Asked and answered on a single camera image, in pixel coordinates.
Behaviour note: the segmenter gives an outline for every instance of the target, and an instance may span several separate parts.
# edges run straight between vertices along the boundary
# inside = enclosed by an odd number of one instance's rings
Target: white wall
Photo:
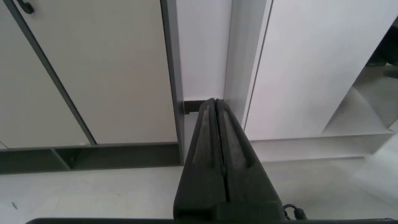
[[[223,98],[232,0],[177,0],[184,100]]]

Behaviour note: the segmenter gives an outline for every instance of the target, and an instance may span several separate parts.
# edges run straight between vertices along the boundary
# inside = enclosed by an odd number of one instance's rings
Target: gray trim strip
[[[180,149],[180,164],[184,164],[184,105],[182,93],[180,46],[178,40],[177,4],[175,0],[160,0],[164,37],[169,63],[175,127]]]
[[[262,51],[264,50],[264,42],[266,41],[266,36],[267,36],[267,31],[268,31],[269,19],[271,18],[272,5],[274,4],[274,0],[269,0],[269,1],[272,1],[272,2],[271,2],[270,9],[269,9],[268,18],[267,18],[266,31],[265,31],[265,33],[264,33],[264,38],[263,38],[263,40],[262,40],[262,45],[261,45],[261,52],[260,52],[259,61],[257,62],[257,65],[256,65],[256,66],[257,66],[257,68],[256,68],[256,76],[254,77],[253,88],[252,88],[252,91],[251,91],[251,93],[250,93],[250,102],[249,102],[249,108],[248,108],[247,114],[249,114],[250,106],[251,106],[251,99],[253,99],[254,87],[256,86],[257,74],[258,74],[258,72],[259,72],[260,61],[261,61],[261,56],[262,56]],[[246,124],[248,123],[248,117],[249,117],[249,116],[246,116],[246,120],[244,121],[244,127],[243,127],[244,130],[246,129]]]
[[[0,152],[6,151],[34,151],[34,150],[48,150],[48,149],[76,149],[76,148],[86,148],[91,149],[94,147],[138,147],[138,146],[166,146],[166,145],[173,145],[178,144],[178,142],[140,142],[140,143],[119,143],[119,144],[97,144],[95,146],[91,145],[84,145],[84,146],[51,146],[51,147],[20,147],[20,148],[7,148],[1,149]]]
[[[0,174],[179,166],[179,145],[0,151]]]
[[[86,135],[87,139],[89,140],[91,145],[96,145],[96,141],[93,135],[90,133],[86,123],[84,122],[83,118],[80,116],[80,113],[76,109],[76,106],[73,104],[72,99],[69,97],[68,92],[66,91],[65,87],[63,87],[62,82],[60,81],[59,77],[55,73],[53,67],[51,66],[48,58],[45,56],[42,48],[40,47],[39,43],[37,42],[36,38],[34,37],[32,31],[26,24],[23,16],[19,12],[18,8],[14,4],[12,0],[3,0],[6,4],[8,10],[11,12],[13,18],[18,23],[19,28],[21,29],[22,33],[24,33],[26,39],[29,41],[30,45],[32,46],[33,50],[35,51],[36,55],[38,56],[39,60],[42,62],[44,69],[50,75],[50,78],[54,82],[55,86],[57,87],[58,91],[60,92],[63,100],[65,100],[66,104],[68,105],[70,111],[72,112],[73,116],[77,120],[80,128],[83,130],[84,134]]]

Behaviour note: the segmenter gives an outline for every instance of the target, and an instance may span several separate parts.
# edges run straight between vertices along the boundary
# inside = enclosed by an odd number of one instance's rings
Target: white cabinet
[[[391,136],[352,86],[397,17],[398,1],[236,2],[224,100],[260,159],[358,156]],[[248,38],[234,38],[245,29]]]
[[[8,148],[88,144],[6,5],[0,2],[0,136]]]
[[[30,3],[20,12],[98,144],[177,142],[159,0]]]

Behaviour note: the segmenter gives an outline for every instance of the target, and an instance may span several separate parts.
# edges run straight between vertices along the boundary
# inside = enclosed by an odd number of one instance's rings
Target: tiled floor
[[[394,138],[365,159],[271,162],[264,168],[282,203],[304,208],[309,218],[398,219],[397,161]],[[163,167],[0,175],[0,223],[37,217],[172,218],[181,172],[182,167]]]

